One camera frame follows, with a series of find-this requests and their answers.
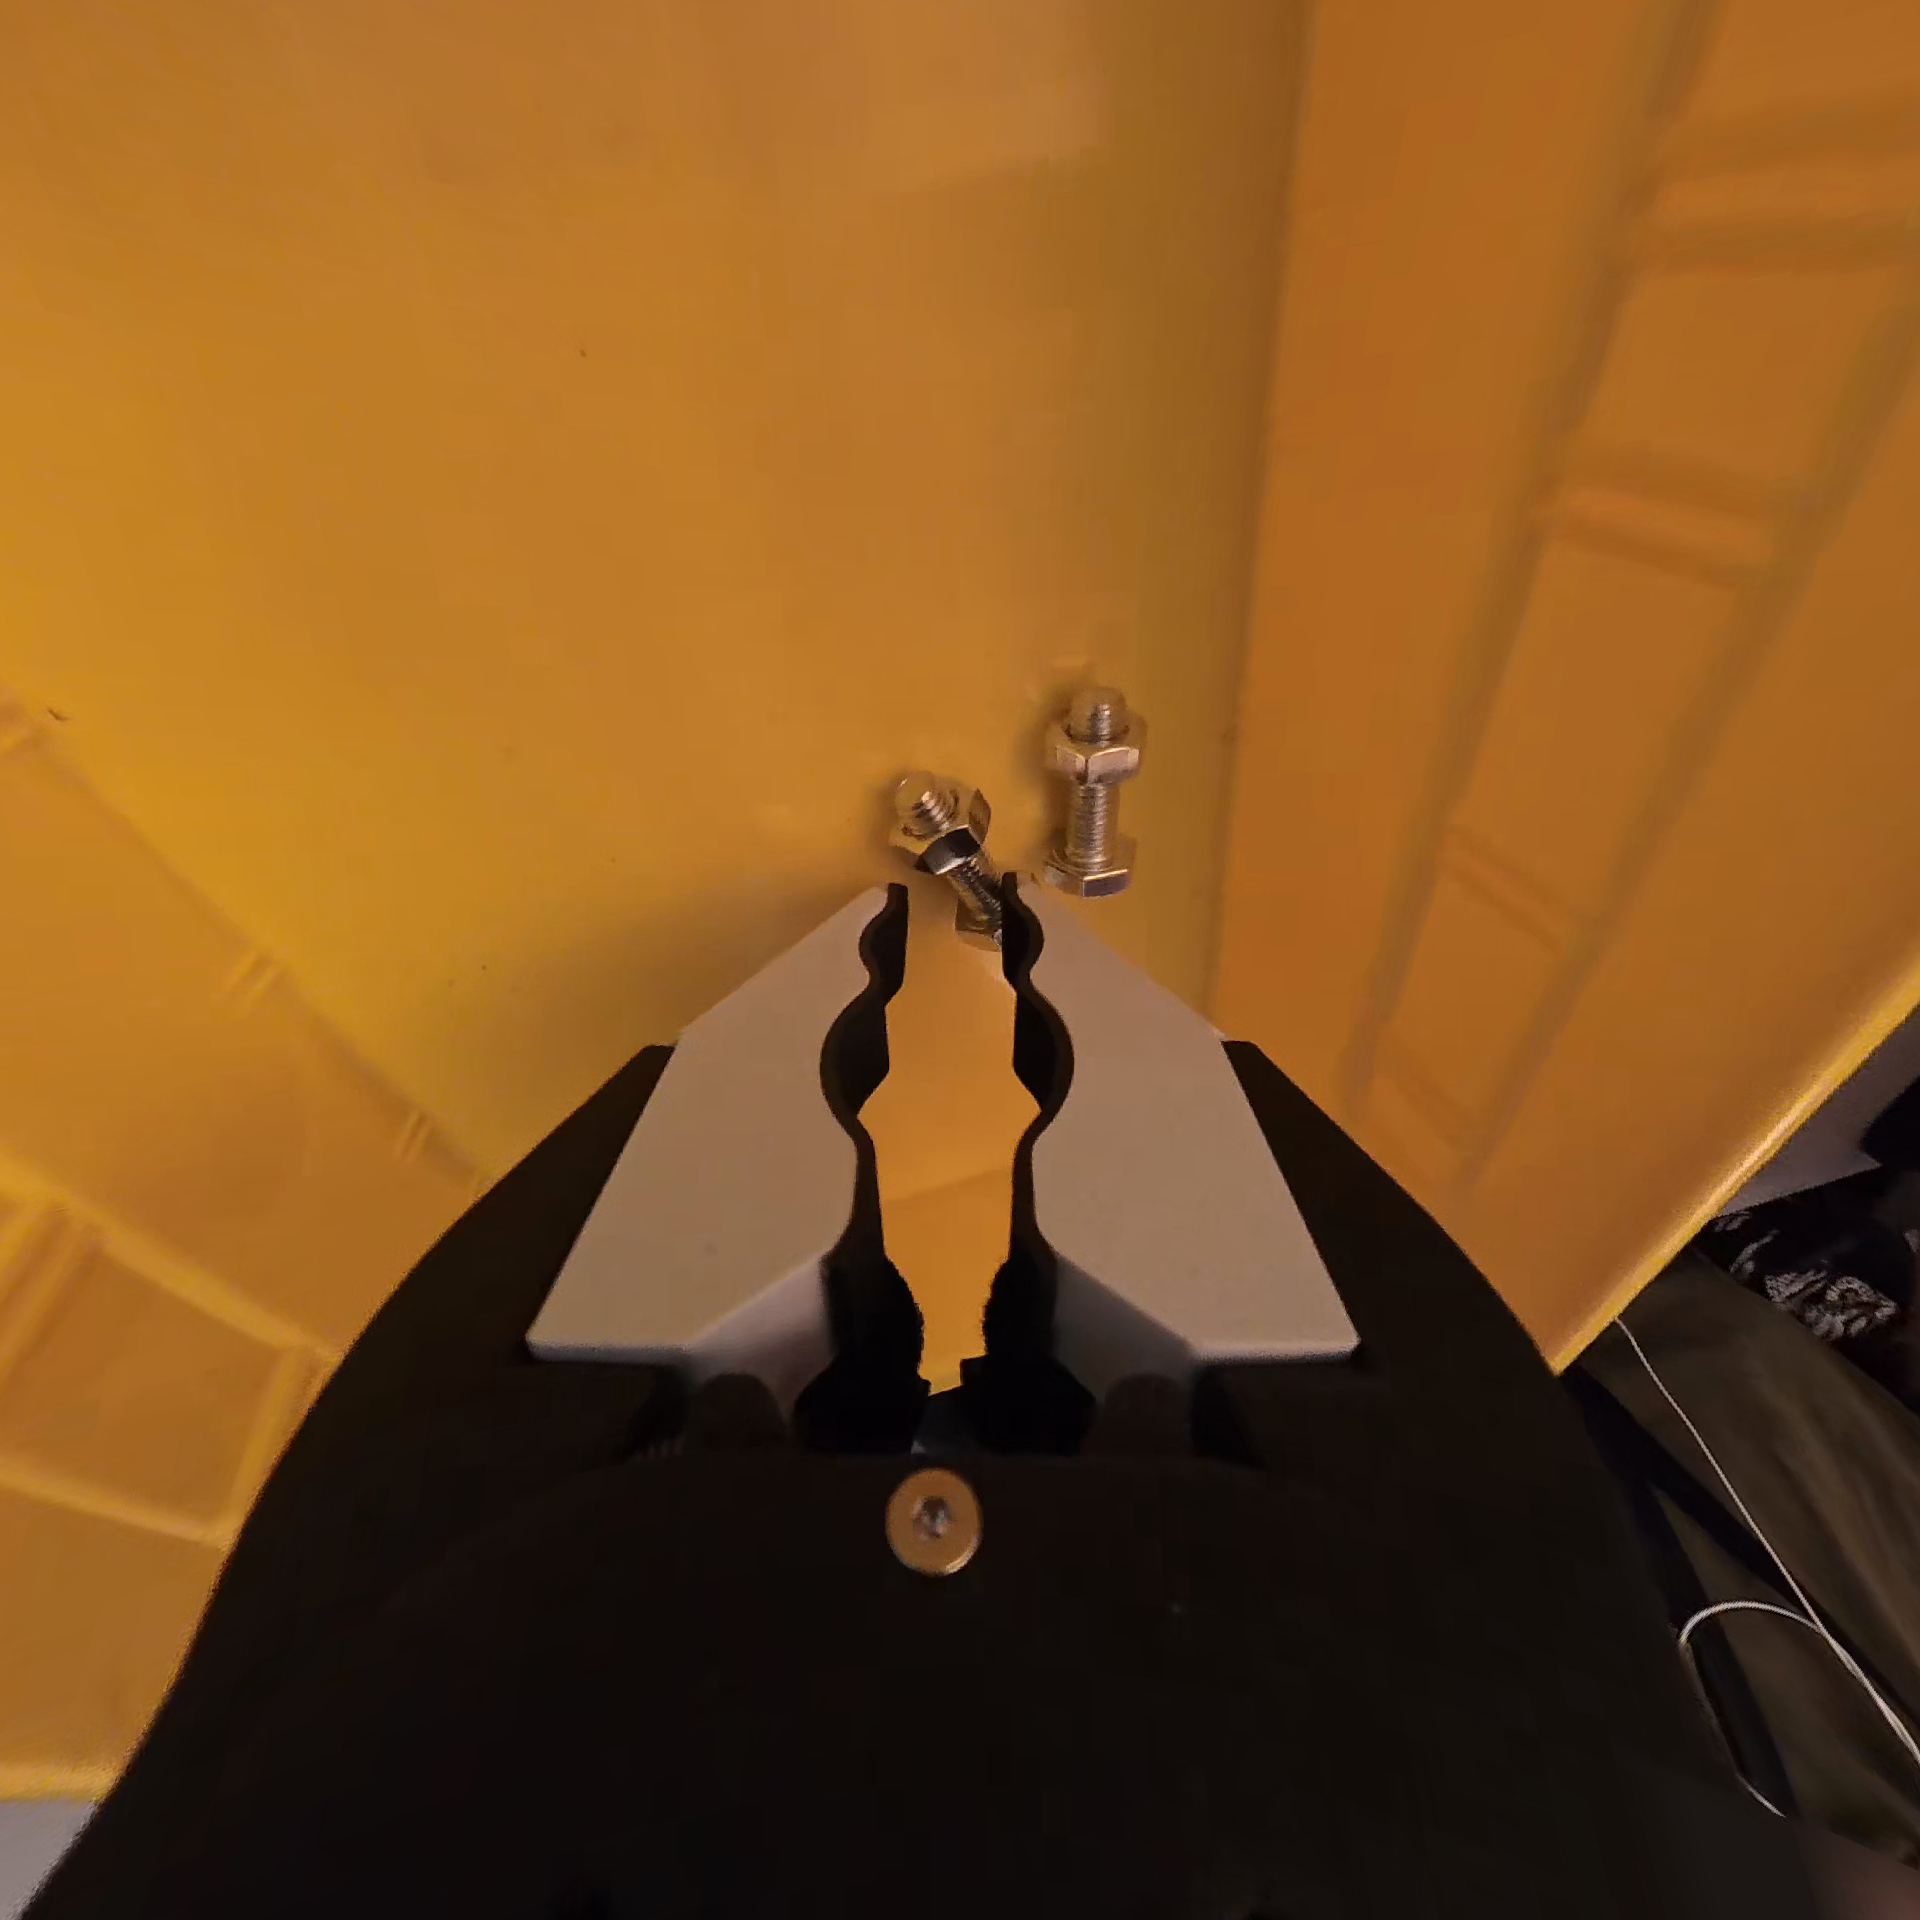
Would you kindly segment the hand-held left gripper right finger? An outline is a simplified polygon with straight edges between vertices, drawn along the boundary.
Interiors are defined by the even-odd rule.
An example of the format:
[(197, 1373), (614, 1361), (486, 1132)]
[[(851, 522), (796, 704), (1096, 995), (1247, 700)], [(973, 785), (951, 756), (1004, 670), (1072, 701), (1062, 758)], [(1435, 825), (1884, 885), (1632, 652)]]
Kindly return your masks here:
[(995, 1453), (1082, 1450), (1132, 1380), (1343, 1363), (1358, 1330), (1227, 1043), (1046, 889), (1010, 886), (1015, 1077), (1006, 1260), (955, 1393)]

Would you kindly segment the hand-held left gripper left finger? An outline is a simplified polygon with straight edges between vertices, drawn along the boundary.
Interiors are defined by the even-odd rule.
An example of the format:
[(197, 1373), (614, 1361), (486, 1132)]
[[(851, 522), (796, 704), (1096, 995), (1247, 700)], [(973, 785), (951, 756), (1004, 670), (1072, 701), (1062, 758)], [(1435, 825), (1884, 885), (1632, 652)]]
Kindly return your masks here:
[(920, 1310), (862, 1112), (890, 1073), (908, 891), (839, 907), (668, 1052), (531, 1330), (541, 1361), (750, 1377), (812, 1450), (902, 1453)]

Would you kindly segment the steel hex bolt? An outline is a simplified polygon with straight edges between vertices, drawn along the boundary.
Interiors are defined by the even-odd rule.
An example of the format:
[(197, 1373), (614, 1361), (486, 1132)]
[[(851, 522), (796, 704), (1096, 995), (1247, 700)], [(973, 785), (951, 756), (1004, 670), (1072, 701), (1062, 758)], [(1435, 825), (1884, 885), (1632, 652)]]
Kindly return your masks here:
[[(1114, 736), (1139, 715), (1117, 686), (1103, 683), (1075, 690), (1062, 714), (1069, 715), (1068, 726), (1075, 734), (1090, 739)], [(1135, 846), (1120, 829), (1120, 790), (1128, 781), (1058, 785), (1064, 794), (1062, 819), (1042, 862), (1044, 885), (1082, 901), (1120, 897), (1135, 868)]]
[(1000, 939), (1000, 868), (991, 860), (989, 836), (988, 836), (988, 856), (983, 856), (983, 860), (980, 860), (980, 873), (955, 873), (955, 875), (947, 875), (947, 878), (934, 875), (934, 881), (939, 881), (951, 891), (951, 897), (955, 899), (955, 907), (952, 907), (955, 931), (960, 931), (967, 938), (986, 939), (989, 944), (997, 944)]

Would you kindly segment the steel hex nut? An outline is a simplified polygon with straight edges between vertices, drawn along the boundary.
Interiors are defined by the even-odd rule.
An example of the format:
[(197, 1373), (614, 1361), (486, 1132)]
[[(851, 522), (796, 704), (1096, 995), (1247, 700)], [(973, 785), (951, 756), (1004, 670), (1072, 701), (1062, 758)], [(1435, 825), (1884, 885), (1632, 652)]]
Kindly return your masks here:
[(1078, 736), (1068, 726), (1069, 715), (1056, 717), (1042, 741), (1042, 763), (1051, 777), (1069, 785), (1114, 786), (1139, 777), (1146, 754), (1146, 720), (1134, 715), (1114, 736)]
[(904, 776), (894, 789), (894, 819), (892, 844), (914, 870), (980, 873), (991, 808), (976, 786), (933, 772)]

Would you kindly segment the yellow plastic bin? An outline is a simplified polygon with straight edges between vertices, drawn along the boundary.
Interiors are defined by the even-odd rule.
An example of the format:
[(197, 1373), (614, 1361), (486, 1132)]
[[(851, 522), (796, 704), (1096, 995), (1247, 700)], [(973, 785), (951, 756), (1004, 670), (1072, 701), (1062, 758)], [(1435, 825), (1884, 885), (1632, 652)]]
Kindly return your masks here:
[(1915, 1008), (1915, 5), (4, 5), (4, 1798), (1077, 681), (1082, 921), (1570, 1361)]

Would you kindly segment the olive green shirt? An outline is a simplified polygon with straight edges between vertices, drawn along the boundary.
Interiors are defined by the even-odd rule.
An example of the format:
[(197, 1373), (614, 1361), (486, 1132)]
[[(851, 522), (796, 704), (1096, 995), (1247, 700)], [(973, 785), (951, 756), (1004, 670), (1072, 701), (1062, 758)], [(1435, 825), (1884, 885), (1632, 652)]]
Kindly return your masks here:
[(1738, 1784), (1915, 1867), (1915, 1413), (1691, 1256), (1563, 1387)]

